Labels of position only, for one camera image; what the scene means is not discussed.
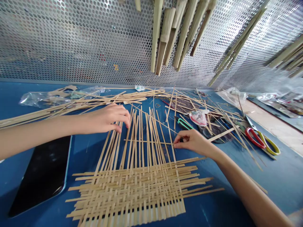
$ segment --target scissors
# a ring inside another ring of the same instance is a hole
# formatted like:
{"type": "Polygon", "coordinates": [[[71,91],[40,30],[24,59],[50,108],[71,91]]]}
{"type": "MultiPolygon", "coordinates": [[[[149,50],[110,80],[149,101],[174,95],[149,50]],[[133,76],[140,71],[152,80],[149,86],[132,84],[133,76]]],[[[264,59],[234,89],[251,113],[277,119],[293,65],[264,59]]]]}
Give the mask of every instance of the scissors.
{"type": "Polygon", "coordinates": [[[280,150],[277,147],[277,145],[275,145],[274,142],[272,142],[269,138],[267,138],[265,135],[263,135],[260,131],[258,131],[258,129],[256,128],[256,126],[254,126],[250,120],[250,118],[246,115],[246,119],[247,122],[249,123],[250,127],[247,127],[245,129],[245,134],[248,137],[248,139],[257,147],[261,148],[261,149],[266,149],[267,152],[269,152],[272,155],[279,155],[280,154],[280,150]],[[269,146],[268,143],[271,144],[271,146],[274,148],[274,150],[272,150],[269,146]]]}

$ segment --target perforated metal panel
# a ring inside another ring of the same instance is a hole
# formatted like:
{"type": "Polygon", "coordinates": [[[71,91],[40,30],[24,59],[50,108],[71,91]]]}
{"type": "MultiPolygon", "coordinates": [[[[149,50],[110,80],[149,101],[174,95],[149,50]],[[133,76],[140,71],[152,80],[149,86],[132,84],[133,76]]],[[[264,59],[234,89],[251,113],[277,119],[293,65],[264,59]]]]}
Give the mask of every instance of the perforated metal panel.
{"type": "MultiPolygon", "coordinates": [[[[134,1],[2,0],[0,77],[205,89],[225,51],[261,3],[217,0],[196,56],[188,53],[177,72],[172,67],[174,48],[169,66],[158,77],[150,72],[151,0],[141,0],[142,13],[134,1]]],[[[174,5],[166,0],[164,8],[174,5]]],[[[303,31],[303,2],[271,0],[267,8],[232,68],[223,71],[212,88],[265,92],[303,85],[302,78],[290,80],[290,72],[265,66],[303,31]]]]}

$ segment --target smartphone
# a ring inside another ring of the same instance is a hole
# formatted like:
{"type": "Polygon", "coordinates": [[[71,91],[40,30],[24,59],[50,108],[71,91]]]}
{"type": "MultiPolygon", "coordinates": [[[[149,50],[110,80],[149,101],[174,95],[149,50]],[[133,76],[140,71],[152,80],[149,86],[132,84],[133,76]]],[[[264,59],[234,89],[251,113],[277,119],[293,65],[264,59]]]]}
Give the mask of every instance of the smartphone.
{"type": "Polygon", "coordinates": [[[35,147],[8,216],[14,217],[60,194],[66,184],[71,136],[35,147]]]}

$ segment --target bamboo stick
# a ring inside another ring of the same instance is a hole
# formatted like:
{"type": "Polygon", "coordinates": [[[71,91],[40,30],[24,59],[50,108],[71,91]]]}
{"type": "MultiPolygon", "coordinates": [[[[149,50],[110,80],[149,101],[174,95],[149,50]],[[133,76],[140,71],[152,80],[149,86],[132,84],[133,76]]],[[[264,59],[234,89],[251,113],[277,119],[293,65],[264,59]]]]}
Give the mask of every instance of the bamboo stick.
{"type": "Polygon", "coordinates": [[[171,25],[174,20],[175,11],[176,11],[175,8],[165,9],[164,20],[162,25],[162,33],[161,33],[160,44],[159,44],[157,67],[156,67],[156,75],[158,76],[160,76],[163,59],[167,48],[167,43],[169,41],[171,25]]]}
{"type": "Polygon", "coordinates": [[[151,45],[151,72],[155,72],[157,43],[160,35],[160,23],[163,0],[155,0],[154,2],[154,23],[152,30],[152,45],[151,45]]]}
{"type": "Polygon", "coordinates": [[[188,50],[189,50],[189,48],[192,44],[192,41],[195,37],[195,34],[198,30],[198,27],[199,27],[199,25],[202,21],[203,15],[204,15],[204,13],[207,9],[208,3],[209,3],[209,0],[200,0],[199,3],[198,3],[196,13],[193,17],[193,22],[190,26],[188,36],[185,40],[185,45],[183,47],[183,51],[182,51],[182,55],[181,55],[181,58],[180,58],[180,61],[179,61],[177,71],[180,71],[180,69],[181,69],[181,66],[182,66],[182,63],[184,61],[185,55],[187,54],[187,52],[188,52],[188,50]]]}
{"type": "Polygon", "coordinates": [[[192,48],[192,51],[190,53],[190,56],[192,56],[192,57],[194,57],[195,54],[196,54],[197,48],[200,45],[200,42],[201,42],[202,37],[204,35],[205,28],[208,25],[209,19],[211,18],[212,14],[213,14],[213,12],[215,10],[216,4],[217,4],[217,0],[210,0],[210,2],[208,4],[208,8],[207,8],[207,11],[205,13],[205,17],[204,17],[203,23],[201,25],[201,28],[200,28],[199,33],[198,33],[198,36],[196,38],[196,41],[195,41],[195,43],[193,45],[193,48],[192,48]]]}
{"type": "Polygon", "coordinates": [[[197,6],[198,0],[189,0],[189,4],[185,13],[185,19],[183,22],[183,26],[182,26],[182,30],[181,30],[181,34],[180,34],[180,38],[179,38],[179,42],[178,42],[178,46],[177,46],[177,51],[175,54],[175,60],[174,60],[174,64],[173,66],[175,68],[178,68],[179,66],[179,61],[181,58],[181,54],[182,54],[182,50],[184,47],[184,43],[185,43],[185,39],[188,33],[188,29],[190,26],[190,23],[192,22],[194,13],[195,13],[195,9],[197,6]]]}
{"type": "Polygon", "coordinates": [[[164,65],[166,65],[166,66],[168,65],[169,60],[170,60],[171,52],[173,50],[174,43],[176,41],[176,37],[177,37],[178,31],[180,28],[182,17],[185,12],[186,4],[187,4],[187,0],[178,0],[177,1],[176,13],[175,13],[173,24],[171,26],[169,41],[167,44],[167,49],[166,49],[165,57],[164,57],[164,65]]]}

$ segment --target right hand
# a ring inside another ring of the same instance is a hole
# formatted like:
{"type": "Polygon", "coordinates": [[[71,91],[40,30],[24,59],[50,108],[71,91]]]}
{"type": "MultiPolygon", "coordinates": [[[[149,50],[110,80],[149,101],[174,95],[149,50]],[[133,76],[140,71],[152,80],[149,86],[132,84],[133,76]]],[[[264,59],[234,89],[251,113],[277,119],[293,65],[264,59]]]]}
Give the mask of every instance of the right hand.
{"type": "Polygon", "coordinates": [[[180,131],[175,138],[174,148],[192,150],[211,159],[217,159],[221,150],[209,142],[197,130],[180,131]]]}

